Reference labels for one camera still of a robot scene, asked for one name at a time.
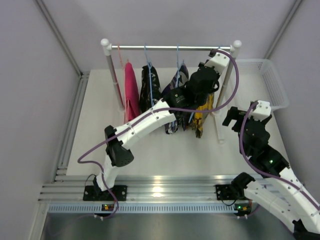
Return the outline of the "yellow camouflage trousers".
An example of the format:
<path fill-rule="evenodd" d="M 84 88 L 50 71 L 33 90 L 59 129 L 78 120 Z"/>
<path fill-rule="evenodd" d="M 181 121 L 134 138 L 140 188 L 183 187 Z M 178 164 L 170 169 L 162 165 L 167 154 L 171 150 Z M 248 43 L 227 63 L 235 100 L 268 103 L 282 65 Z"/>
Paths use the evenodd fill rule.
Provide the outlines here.
<path fill-rule="evenodd" d="M 188 124 L 188 126 L 195 132 L 196 138 L 200 139 L 203 135 L 203 131 L 204 131 L 203 125 L 209 113 L 202 112 L 202 111 L 213 109 L 214 96 L 215 94 L 212 93 L 207 97 L 205 104 L 197 108 L 197 110 L 200 112 L 194 113 L 191 123 Z"/>

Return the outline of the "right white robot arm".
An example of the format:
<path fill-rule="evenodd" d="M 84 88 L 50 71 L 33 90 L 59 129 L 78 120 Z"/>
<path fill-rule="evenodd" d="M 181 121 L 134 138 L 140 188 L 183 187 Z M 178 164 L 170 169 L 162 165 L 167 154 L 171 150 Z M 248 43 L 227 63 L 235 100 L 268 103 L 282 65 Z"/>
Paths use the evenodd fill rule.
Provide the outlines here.
<path fill-rule="evenodd" d="M 258 119 L 255 116 L 257 110 L 256 103 L 246 111 L 233 106 L 222 124 L 228 126 L 232 120 L 235 121 L 231 129 L 238 134 L 239 152 L 256 173 L 277 189 L 281 197 L 245 172 L 232 180 L 232 192 L 238 199 L 257 202 L 280 220 L 296 240 L 318 240 L 320 204 L 296 177 L 289 162 L 269 145 L 271 135 L 266 125 L 272 115 L 263 113 Z"/>

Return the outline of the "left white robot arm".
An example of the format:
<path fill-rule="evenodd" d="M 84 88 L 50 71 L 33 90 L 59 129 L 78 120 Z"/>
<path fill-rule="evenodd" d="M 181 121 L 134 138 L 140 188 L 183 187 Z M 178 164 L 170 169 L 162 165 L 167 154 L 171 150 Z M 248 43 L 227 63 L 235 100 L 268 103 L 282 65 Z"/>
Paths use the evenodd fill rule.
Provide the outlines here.
<path fill-rule="evenodd" d="M 134 160 L 131 147 L 140 139 L 171 122 L 181 125 L 190 114 L 209 113 L 201 107 L 219 90 L 220 76 L 216 67 L 200 65 L 186 83 L 168 91 L 138 117 L 119 127 L 107 126 L 106 158 L 93 181 L 96 195 L 102 200 L 112 196 L 119 169 Z"/>

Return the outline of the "purple camouflage trousers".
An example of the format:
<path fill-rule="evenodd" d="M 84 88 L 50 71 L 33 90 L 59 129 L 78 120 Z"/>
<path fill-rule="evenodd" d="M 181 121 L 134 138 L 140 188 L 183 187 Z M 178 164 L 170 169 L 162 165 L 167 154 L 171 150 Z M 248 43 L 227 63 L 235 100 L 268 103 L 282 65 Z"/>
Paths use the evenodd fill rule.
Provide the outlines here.
<path fill-rule="evenodd" d="M 171 82 L 164 88 L 161 96 L 164 97 L 172 89 L 183 86 L 189 80 L 189 72 L 184 61 L 178 67 L 176 74 L 173 76 Z M 164 130 L 167 135 L 174 134 L 179 128 L 177 121 L 170 122 L 164 125 Z"/>

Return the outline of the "black camouflage trousers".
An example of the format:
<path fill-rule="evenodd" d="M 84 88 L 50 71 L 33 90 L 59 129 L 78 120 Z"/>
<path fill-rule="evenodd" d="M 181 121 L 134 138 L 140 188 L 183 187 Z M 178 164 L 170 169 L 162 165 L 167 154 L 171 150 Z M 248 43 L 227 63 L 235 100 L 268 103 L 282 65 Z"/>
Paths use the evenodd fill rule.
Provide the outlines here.
<path fill-rule="evenodd" d="M 142 113 L 153 107 L 162 97 L 161 86 L 156 69 L 148 65 L 142 67 L 139 107 Z"/>

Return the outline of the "pink trousers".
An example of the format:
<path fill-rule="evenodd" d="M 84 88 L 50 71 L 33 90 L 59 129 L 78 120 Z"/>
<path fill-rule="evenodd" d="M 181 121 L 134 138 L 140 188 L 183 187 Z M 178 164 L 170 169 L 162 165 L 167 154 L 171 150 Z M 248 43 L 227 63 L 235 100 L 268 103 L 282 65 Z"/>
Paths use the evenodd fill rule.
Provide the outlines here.
<path fill-rule="evenodd" d="M 140 115 L 139 91 L 133 66 L 127 62 L 124 66 L 125 120 L 133 120 Z"/>

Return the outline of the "white plastic basket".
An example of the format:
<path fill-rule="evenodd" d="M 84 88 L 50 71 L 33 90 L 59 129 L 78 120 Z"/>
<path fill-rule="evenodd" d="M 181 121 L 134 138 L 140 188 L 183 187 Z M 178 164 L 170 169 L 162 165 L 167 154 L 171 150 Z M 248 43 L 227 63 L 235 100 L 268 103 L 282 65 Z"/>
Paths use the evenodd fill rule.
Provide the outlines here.
<path fill-rule="evenodd" d="M 246 109 L 250 102 L 263 100 L 271 110 L 285 109 L 289 99 L 273 62 L 268 59 L 238 59 L 239 86 L 235 105 Z"/>

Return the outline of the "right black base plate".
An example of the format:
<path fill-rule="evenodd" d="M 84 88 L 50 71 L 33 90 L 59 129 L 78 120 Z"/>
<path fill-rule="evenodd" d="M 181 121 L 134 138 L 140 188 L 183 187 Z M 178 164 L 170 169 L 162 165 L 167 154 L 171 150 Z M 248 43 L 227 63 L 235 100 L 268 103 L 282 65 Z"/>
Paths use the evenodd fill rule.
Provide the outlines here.
<path fill-rule="evenodd" d="M 247 200 L 244 189 L 232 184 L 217 184 L 214 186 L 216 198 L 219 201 Z"/>

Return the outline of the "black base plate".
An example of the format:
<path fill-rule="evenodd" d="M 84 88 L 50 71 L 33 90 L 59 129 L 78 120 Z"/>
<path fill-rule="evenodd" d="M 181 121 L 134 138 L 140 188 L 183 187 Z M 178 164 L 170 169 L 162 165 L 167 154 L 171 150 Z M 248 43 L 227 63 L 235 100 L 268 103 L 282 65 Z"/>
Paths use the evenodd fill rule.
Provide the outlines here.
<path fill-rule="evenodd" d="M 216 198 L 219 201 L 247 200 L 244 189 L 232 184 L 217 184 L 214 186 Z"/>
<path fill-rule="evenodd" d="M 124 202 L 127 200 L 127 188 L 127 185 L 115 185 L 110 190 L 119 202 Z M 107 190 L 96 191 L 93 185 L 85 186 L 82 200 L 86 202 L 115 201 Z"/>

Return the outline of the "aluminium rail frame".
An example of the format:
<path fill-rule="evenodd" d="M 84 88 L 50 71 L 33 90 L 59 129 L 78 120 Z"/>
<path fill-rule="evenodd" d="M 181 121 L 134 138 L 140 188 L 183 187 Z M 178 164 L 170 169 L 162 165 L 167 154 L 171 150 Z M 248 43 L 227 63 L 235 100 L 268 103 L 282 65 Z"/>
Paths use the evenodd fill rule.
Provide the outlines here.
<path fill-rule="evenodd" d="M 83 203 L 85 187 L 92 184 L 104 162 L 104 128 L 123 122 L 108 70 L 92 70 L 85 76 L 77 106 L 77 126 L 64 147 L 53 183 L 43 185 L 39 200 L 47 203 Z M 178 130 L 172 135 L 163 127 L 132 147 L 134 160 L 122 167 L 116 185 L 127 187 L 127 204 L 213 204 L 216 185 L 229 184 L 242 172 L 258 182 L 253 191 L 282 194 L 254 172 L 239 151 L 239 139 L 231 126 L 223 126 L 227 109 L 209 115 L 203 135 Z"/>

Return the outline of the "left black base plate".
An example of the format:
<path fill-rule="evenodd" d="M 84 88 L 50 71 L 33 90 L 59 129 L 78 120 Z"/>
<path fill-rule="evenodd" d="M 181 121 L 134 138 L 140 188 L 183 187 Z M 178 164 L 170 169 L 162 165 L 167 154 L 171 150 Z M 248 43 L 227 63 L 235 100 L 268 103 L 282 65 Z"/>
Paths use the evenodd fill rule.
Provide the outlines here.
<path fill-rule="evenodd" d="M 127 200 L 127 188 L 127 185 L 115 185 L 110 190 L 119 202 L 124 202 Z M 85 186 L 82 200 L 86 202 L 115 201 L 107 190 L 96 191 L 93 185 Z"/>

